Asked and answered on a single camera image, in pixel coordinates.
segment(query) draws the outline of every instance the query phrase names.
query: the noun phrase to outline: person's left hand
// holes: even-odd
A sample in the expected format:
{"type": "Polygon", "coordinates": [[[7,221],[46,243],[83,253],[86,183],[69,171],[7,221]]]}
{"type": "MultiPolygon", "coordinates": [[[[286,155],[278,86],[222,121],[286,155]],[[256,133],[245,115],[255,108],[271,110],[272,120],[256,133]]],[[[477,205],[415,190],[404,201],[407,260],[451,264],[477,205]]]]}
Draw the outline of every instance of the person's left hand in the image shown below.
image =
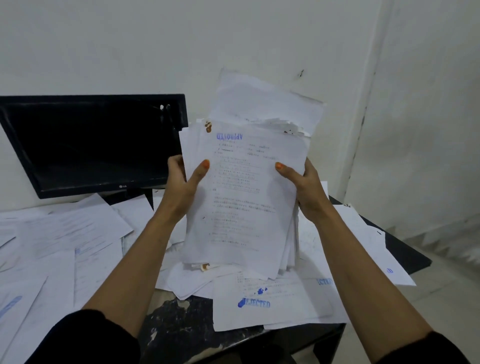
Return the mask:
{"type": "Polygon", "coordinates": [[[166,218],[168,222],[173,224],[179,222],[192,206],[198,183],[207,174],[209,168],[210,161],[205,159],[193,171],[187,182],[183,157],[177,155],[168,158],[167,186],[155,216],[166,218]]]}

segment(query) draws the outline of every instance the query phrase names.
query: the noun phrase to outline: black desk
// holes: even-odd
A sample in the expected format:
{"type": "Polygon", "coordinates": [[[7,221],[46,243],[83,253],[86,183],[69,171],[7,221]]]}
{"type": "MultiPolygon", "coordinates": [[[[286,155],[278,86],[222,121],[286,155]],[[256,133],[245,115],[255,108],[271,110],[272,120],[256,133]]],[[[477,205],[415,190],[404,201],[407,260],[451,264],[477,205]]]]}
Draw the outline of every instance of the black desk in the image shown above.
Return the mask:
{"type": "MultiPolygon", "coordinates": [[[[151,190],[138,190],[129,196],[115,194],[105,197],[113,204],[145,193],[152,204],[151,190]]],[[[334,205],[340,202],[330,197],[334,205]]],[[[377,225],[367,219],[368,225],[377,225]]],[[[387,249],[401,266],[412,274],[429,267],[432,261],[393,235],[386,233],[387,249]]],[[[212,321],[212,300],[191,296],[185,301],[173,295],[149,314],[144,321],[138,341],[142,350],[142,363],[185,363],[203,359],[241,344],[258,346],[268,342],[280,343],[288,352],[294,353],[313,343],[321,342],[322,355],[328,362],[333,357],[341,338],[344,324],[307,324],[280,330],[264,330],[254,326],[232,331],[215,332],[212,321]]]]}

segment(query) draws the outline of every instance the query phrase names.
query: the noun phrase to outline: computer monitor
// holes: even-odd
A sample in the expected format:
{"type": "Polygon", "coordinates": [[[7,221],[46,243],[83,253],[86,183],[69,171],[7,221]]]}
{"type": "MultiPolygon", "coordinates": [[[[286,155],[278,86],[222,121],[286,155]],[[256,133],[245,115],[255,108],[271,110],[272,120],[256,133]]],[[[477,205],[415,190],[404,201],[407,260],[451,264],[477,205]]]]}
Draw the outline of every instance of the computer monitor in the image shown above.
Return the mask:
{"type": "Polygon", "coordinates": [[[165,184],[185,95],[0,97],[0,123],[39,198],[165,184]]]}

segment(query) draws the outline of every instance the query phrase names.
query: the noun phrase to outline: white wall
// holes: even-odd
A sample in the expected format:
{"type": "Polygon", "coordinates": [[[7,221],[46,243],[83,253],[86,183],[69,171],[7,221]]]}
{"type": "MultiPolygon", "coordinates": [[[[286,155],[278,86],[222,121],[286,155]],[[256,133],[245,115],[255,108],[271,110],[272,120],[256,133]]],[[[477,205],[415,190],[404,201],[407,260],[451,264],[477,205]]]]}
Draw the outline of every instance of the white wall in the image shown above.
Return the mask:
{"type": "MultiPolygon", "coordinates": [[[[239,70],[327,103],[310,155],[336,195],[381,4],[3,0],[0,94],[185,93],[194,120],[220,69],[239,70]]],[[[3,131],[0,167],[0,210],[47,203],[3,131]]]]}
{"type": "Polygon", "coordinates": [[[401,237],[480,213],[479,19],[395,0],[345,201],[401,237]]]}

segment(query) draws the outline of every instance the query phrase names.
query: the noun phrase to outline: sleeve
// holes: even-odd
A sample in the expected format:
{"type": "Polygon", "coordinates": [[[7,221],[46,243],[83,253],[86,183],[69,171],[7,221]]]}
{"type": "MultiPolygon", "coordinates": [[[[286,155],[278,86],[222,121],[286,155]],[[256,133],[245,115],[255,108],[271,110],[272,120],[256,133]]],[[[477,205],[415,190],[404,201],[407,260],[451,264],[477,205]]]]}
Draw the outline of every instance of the sleeve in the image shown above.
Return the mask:
{"type": "Polygon", "coordinates": [[[65,316],[26,363],[138,363],[140,345],[121,326],[96,310],[65,316]]]}
{"type": "Polygon", "coordinates": [[[437,332],[431,332],[424,339],[397,349],[377,362],[393,363],[469,364],[469,361],[449,339],[437,332]]]}

